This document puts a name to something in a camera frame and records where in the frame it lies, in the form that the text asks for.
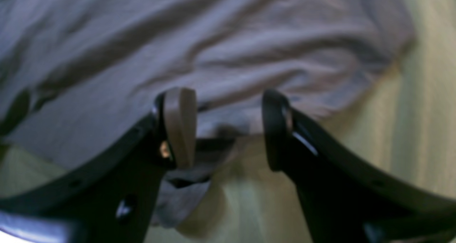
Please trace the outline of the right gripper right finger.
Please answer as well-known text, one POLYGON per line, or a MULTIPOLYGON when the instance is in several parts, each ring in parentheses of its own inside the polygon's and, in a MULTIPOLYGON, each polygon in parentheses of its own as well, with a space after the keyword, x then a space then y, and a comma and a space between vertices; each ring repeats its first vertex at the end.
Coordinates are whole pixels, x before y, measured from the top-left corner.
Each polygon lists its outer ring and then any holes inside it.
POLYGON ((293 182, 314 243, 449 243, 455 200, 350 152, 276 90, 262 96, 269 168, 293 182))

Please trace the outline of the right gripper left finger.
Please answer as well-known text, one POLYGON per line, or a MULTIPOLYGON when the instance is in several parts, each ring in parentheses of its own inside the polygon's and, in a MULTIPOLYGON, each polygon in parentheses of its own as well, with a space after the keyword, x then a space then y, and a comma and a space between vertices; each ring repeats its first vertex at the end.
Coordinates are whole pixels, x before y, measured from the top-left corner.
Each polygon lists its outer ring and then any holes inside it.
POLYGON ((156 97, 116 143, 44 186, 1 199, 2 243, 142 243, 161 180, 193 165, 195 90, 156 97))

